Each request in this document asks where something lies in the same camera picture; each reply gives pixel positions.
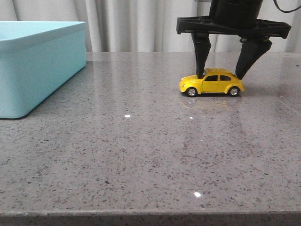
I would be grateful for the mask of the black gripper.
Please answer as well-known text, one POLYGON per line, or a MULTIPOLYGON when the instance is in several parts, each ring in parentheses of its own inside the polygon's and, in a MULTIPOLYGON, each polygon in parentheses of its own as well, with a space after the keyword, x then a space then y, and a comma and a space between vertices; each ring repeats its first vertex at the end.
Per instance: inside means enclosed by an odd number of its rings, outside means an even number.
MULTIPOLYGON (((259 19, 261 6, 261 0, 213 0, 209 15, 177 18, 177 33, 192 33, 198 79, 203 77, 211 48, 209 34, 238 35, 242 38, 287 38, 291 26, 285 22, 259 19)), ((269 38, 243 42, 235 69, 236 76, 240 80, 243 79, 252 65, 269 51, 271 46, 269 38)))

